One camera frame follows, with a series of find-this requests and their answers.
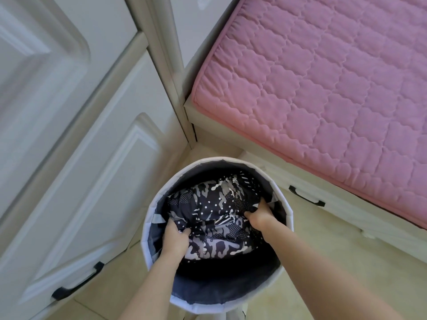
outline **tile floor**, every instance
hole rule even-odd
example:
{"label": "tile floor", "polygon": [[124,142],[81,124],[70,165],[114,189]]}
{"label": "tile floor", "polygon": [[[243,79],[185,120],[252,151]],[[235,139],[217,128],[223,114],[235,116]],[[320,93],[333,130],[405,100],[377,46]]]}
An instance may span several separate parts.
{"label": "tile floor", "polygon": [[[200,143],[181,160],[177,170],[200,158],[238,156],[240,151],[216,143]],[[331,258],[381,296],[407,320],[427,314],[427,264],[379,240],[362,237],[357,228],[284,191],[295,215],[295,231],[318,252]],[[138,238],[133,246],[106,265],[82,293],[50,316],[49,320],[115,320],[141,285],[147,269]],[[169,320],[182,320],[184,312],[169,308]],[[284,273],[274,285],[249,302],[248,320],[312,319],[301,297]]]}

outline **drawer handle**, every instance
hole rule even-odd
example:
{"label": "drawer handle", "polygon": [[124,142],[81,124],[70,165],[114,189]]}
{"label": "drawer handle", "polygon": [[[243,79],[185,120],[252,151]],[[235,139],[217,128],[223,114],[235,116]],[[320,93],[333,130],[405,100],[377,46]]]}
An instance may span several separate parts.
{"label": "drawer handle", "polygon": [[104,263],[102,263],[102,262],[96,263],[95,266],[93,267],[96,272],[93,273],[91,276],[89,276],[86,280],[84,280],[79,285],[77,285],[76,287],[73,287],[73,288],[65,288],[65,287],[61,286],[60,288],[56,289],[55,292],[53,292],[52,297],[56,301],[60,301],[62,299],[65,299],[66,297],[69,297],[75,291],[77,291],[79,288],[81,288],[83,285],[85,285],[87,282],[89,282],[91,279],[93,279],[96,275],[98,275],[103,270],[103,267],[104,267]]}
{"label": "drawer handle", "polygon": [[294,187],[294,186],[289,186],[289,191],[291,191],[293,194],[295,194],[295,195],[297,195],[297,196],[299,196],[300,198],[302,198],[302,199],[304,199],[304,200],[306,200],[306,201],[308,201],[308,202],[310,202],[310,203],[313,203],[314,205],[316,205],[316,206],[324,206],[324,202],[323,201],[321,201],[321,200],[319,200],[318,202],[313,202],[312,200],[309,200],[309,199],[306,199],[306,198],[304,198],[302,195],[299,195],[297,192],[296,192],[296,188]]}

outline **person's left arm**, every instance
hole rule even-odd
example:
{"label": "person's left arm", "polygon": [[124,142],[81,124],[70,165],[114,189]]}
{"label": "person's left arm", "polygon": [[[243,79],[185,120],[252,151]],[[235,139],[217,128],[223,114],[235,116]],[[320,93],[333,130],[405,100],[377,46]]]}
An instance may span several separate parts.
{"label": "person's left arm", "polygon": [[173,279],[179,262],[188,249],[189,233],[189,228],[180,233],[175,223],[169,219],[162,253],[119,320],[166,319]]}

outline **person's left hand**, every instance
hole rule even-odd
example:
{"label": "person's left hand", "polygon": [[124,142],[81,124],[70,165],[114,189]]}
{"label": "person's left hand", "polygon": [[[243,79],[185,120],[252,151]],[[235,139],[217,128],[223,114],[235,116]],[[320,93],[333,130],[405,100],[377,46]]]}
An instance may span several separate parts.
{"label": "person's left hand", "polygon": [[172,258],[177,266],[181,259],[184,257],[188,246],[188,235],[191,229],[187,228],[183,232],[179,232],[175,222],[169,218],[163,237],[163,248],[161,256],[167,256]]}

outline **laundry basket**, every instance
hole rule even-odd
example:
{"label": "laundry basket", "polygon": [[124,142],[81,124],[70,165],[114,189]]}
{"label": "laundry basket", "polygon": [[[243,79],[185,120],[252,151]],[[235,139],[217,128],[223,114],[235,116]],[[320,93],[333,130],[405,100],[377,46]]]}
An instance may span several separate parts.
{"label": "laundry basket", "polygon": [[[168,195],[186,184],[194,184],[194,180],[206,173],[232,169],[251,174],[261,184],[263,197],[275,217],[293,230],[291,207],[275,182],[260,168],[230,157],[205,158],[176,173],[151,202],[141,239],[148,269],[161,253],[162,237],[169,217]],[[279,259],[267,244],[266,248],[232,258],[201,260],[197,269],[188,269],[185,263],[181,263],[175,275],[170,302],[194,314],[227,312],[273,283],[282,271]]]}

